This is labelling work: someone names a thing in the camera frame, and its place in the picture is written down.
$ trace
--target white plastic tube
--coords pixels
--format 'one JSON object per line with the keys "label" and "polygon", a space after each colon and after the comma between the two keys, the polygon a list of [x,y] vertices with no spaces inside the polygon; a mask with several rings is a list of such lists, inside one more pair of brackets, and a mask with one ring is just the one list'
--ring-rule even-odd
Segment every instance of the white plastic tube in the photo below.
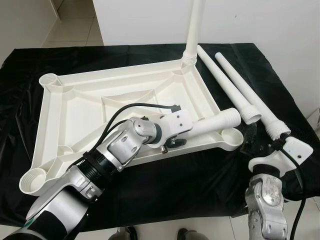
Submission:
{"label": "white plastic tube", "polygon": [[238,109],[243,121],[246,124],[257,122],[261,118],[261,113],[259,110],[248,102],[248,100],[241,94],[241,92],[239,92],[229,78],[221,71],[221,69],[199,45],[197,47],[197,53],[210,70],[216,81],[219,83],[221,88],[233,102],[236,109]]}
{"label": "white plastic tube", "polygon": [[195,64],[197,62],[199,29],[201,28],[205,2],[205,0],[193,0],[189,32],[185,51],[182,56],[182,62],[186,65]]}
{"label": "white plastic tube", "polygon": [[215,55],[215,58],[228,74],[234,85],[236,85],[246,99],[248,99],[251,104],[255,105],[262,113],[261,121],[263,122],[265,130],[271,139],[276,140],[280,138],[281,134],[290,134],[291,131],[287,125],[274,115],[255,91],[252,90],[252,88],[228,62],[228,60],[220,52]]}
{"label": "white plastic tube", "polygon": [[201,134],[206,134],[212,131],[221,129],[231,129],[239,126],[241,117],[237,109],[229,108],[221,111],[213,117],[200,120],[193,123],[193,128],[190,131],[179,134],[178,139],[189,139]]}

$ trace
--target white plastic tray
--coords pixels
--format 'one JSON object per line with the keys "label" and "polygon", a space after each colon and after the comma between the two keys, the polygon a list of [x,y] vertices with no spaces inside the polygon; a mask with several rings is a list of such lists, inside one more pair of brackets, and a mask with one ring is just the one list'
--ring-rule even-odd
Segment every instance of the white plastic tray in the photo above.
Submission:
{"label": "white plastic tray", "polygon": [[[44,93],[32,166],[19,183],[22,192],[35,196],[91,149],[109,119],[124,105],[180,105],[190,112],[194,122],[220,112],[195,65],[182,67],[180,59],[62,76],[49,73],[39,83]],[[115,123],[133,116],[152,120],[169,113],[168,109],[133,107]],[[144,149],[130,166],[209,148],[232,151],[242,141],[242,134],[234,128],[209,132],[189,139],[182,147],[169,149],[167,154]]]}

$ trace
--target vertical white pole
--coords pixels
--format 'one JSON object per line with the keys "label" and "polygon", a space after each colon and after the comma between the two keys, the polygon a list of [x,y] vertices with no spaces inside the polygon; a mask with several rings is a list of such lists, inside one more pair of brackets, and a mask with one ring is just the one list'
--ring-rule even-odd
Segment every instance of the vertical white pole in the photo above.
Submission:
{"label": "vertical white pole", "polygon": [[193,0],[188,38],[186,40],[186,47],[182,56],[182,62],[186,65],[195,64],[197,62],[198,37],[205,2],[206,0]]}

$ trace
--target black tablecloth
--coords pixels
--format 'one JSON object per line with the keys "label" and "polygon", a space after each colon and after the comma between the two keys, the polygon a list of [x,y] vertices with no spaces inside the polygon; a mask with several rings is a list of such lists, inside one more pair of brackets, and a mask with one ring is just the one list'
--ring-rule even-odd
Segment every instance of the black tablecloth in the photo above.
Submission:
{"label": "black tablecloth", "polygon": [[[292,135],[314,148],[302,164],[308,197],[320,195],[320,143],[265,56],[254,44],[202,44],[214,59],[222,52]],[[46,73],[75,74],[181,58],[184,44],[15,49],[0,69],[0,224],[21,226],[35,197],[19,190],[30,168]],[[233,107],[206,66],[196,67],[221,110]],[[271,142],[261,122],[252,149]],[[254,125],[240,125],[246,136]],[[92,207],[86,230],[164,220],[228,216],[246,205],[251,173],[243,148],[219,148],[158,160],[125,169]],[[283,178],[283,194],[301,199],[293,172]]]}

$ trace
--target circular socket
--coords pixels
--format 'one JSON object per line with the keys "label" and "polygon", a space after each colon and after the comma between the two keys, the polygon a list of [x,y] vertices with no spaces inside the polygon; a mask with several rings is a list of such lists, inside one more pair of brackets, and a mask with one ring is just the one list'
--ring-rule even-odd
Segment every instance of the circular socket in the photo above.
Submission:
{"label": "circular socket", "polygon": [[58,76],[54,73],[47,73],[40,77],[39,83],[41,85],[53,85],[58,81]]}
{"label": "circular socket", "polygon": [[34,168],[27,171],[19,182],[20,190],[24,194],[32,194],[38,191],[46,181],[46,171],[42,168]]}
{"label": "circular socket", "polygon": [[235,128],[223,129],[221,136],[229,145],[239,146],[244,142],[244,136]]}

